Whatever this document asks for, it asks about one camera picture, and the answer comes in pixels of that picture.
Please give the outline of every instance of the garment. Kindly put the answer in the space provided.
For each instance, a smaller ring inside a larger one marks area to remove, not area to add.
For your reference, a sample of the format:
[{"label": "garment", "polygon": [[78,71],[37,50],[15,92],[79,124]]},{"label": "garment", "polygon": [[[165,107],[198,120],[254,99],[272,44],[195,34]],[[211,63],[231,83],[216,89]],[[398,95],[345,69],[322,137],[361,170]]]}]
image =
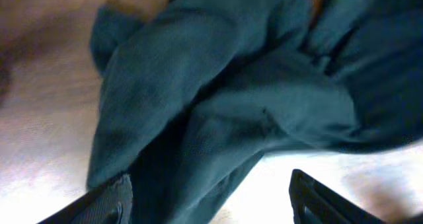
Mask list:
[{"label": "garment", "polygon": [[130,174],[132,223],[207,223],[271,151],[370,152],[423,128],[423,0],[171,0],[107,7],[91,49],[100,120],[87,181]]}]

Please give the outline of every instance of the table surface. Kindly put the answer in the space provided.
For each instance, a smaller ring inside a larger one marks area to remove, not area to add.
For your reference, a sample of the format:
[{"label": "table surface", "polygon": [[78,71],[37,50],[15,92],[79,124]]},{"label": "table surface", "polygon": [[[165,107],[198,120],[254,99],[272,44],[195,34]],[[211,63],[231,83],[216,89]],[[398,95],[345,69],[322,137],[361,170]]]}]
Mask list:
[{"label": "table surface", "polygon": [[[85,193],[101,83],[88,39],[104,1],[0,0],[1,222],[41,221]],[[147,18],[166,1],[139,0]],[[266,157],[212,223],[292,222],[293,168],[384,220],[410,217],[423,211],[422,155],[414,144],[366,156]]]}]

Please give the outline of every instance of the brown surface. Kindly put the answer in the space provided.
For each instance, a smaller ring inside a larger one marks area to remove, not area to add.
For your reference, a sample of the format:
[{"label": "brown surface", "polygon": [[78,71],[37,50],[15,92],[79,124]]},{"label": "brown surface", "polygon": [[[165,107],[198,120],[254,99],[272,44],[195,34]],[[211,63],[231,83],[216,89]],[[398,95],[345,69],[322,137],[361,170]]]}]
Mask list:
[{"label": "brown surface", "polygon": [[[88,39],[96,8],[104,1],[0,0],[2,223],[40,221],[85,193],[100,88],[100,78],[88,52]],[[164,7],[166,0],[139,2],[144,15],[151,18]],[[392,190],[402,190],[395,194],[405,195],[401,199],[402,204],[414,204],[414,213],[419,208],[422,209],[423,198],[417,196],[416,190],[419,189],[409,188],[409,185],[403,185],[401,181],[406,178],[410,180],[414,174],[402,175],[399,174],[401,172],[396,172],[396,176],[382,181],[374,181],[372,178],[380,170],[380,164],[397,165],[396,170],[409,169],[404,164],[411,164],[414,165],[413,170],[421,172],[422,163],[416,157],[420,157],[422,150],[416,148],[413,151],[401,153],[403,156],[399,160],[402,163],[392,157],[381,157],[380,160],[374,157],[372,161],[375,162],[372,164],[360,163],[367,159],[353,159],[354,162],[363,164],[354,167],[343,163],[341,158],[323,157],[321,160],[317,159],[321,167],[342,168],[337,169],[337,173],[330,177],[324,171],[316,171],[314,175],[316,178],[321,177],[322,182],[347,180],[338,187],[353,189],[355,194],[352,197],[356,197],[356,201],[368,209],[375,207],[373,212],[377,212],[377,205],[371,205],[371,201],[368,201],[374,200],[369,198],[372,197],[373,190],[390,184]],[[313,164],[312,160],[313,157],[307,157],[307,164]],[[287,172],[277,173],[281,174],[281,179],[288,181],[291,167],[281,167]],[[233,223],[231,218],[223,218],[227,210],[226,205],[216,217],[215,223]],[[291,215],[289,206],[280,211]],[[409,215],[395,211],[377,213],[387,219]],[[247,211],[243,215],[249,217],[252,214]]]}]

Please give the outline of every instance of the clothing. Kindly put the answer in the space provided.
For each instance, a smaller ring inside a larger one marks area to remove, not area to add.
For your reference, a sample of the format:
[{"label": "clothing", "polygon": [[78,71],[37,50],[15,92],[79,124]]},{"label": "clothing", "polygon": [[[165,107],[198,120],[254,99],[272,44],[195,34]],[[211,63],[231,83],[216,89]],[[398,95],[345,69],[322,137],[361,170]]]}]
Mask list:
[{"label": "clothing", "polygon": [[271,151],[370,152],[423,132],[423,0],[172,0],[102,8],[88,187],[128,172],[133,223],[207,223]]}]

